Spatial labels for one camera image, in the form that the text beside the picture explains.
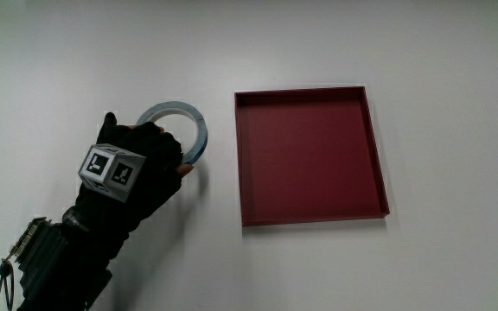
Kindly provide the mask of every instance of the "shallow tray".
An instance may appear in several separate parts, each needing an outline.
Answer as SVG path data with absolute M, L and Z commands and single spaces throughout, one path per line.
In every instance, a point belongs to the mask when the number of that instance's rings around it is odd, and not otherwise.
M 364 87 L 236 92 L 242 225 L 389 214 Z

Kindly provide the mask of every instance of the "white surface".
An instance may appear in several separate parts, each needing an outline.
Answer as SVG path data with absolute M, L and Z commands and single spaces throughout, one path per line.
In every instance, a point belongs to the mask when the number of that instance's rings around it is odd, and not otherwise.
M 207 151 L 94 310 L 498 310 L 498 1 L 89 3 L 0 3 L 0 257 L 72 204 L 104 111 L 181 100 Z M 345 83 L 392 214 L 242 230 L 233 92 Z

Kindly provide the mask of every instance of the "ring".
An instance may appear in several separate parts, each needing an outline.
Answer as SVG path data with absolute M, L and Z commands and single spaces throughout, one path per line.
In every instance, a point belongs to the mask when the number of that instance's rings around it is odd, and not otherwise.
M 194 164 L 199 160 L 205 148 L 207 147 L 208 131 L 207 125 L 205 124 L 205 119 L 201 113 L 195 109 L 190 104 L 186 104 L 178 101 L 170 101 L 166 103 L 156 104 L 149 108 L 144 114 L 137 120 L 137 125 L 144 124 L 146 122 L 155 122 L 161 117 L 165 117 L 171 114 L 180 114 L 192 119 L 197 125 L 197 138 L 195 139 L 194 146 L 191 150 L 183 155 L 183 164 Z

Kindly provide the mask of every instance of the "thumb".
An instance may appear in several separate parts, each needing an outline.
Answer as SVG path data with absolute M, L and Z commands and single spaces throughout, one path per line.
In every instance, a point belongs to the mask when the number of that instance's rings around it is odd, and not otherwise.
M 111 128 L 116 125 L 117 118 L 114 116 L 114 113 L 107 112 L 107 114 L 105 115 L 105 121 L 103 121 L 101 130 L 99 130 L 99 135 L 97 136 L 97 143 L 102 143 L 105 139 L 105 132 L 109 132 Z
M 103 122 L 103 126 L 114 126 L 117 125 L 117 117 L 114 116 L 114 113 L 107 112 L 105 115 L 105 121 Z

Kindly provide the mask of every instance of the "hand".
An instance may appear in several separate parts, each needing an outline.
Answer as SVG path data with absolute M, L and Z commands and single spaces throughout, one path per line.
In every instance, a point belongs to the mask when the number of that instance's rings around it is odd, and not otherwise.
M 194 167 L 182 164 L 182 149 L 171 134 L 152 122 L 139 126 L 117 125 L 114 114 L 107 113 L 97 143 L 145 156 L 145 162 L 125 203 L 80 186 L 76 203 L 67 213 L 89 229 L 107 257 L 114 258 L 139 223 L 164 204 L 182 185 L 182 177 Z M 71 239 L 83 238 L 72 231 Z

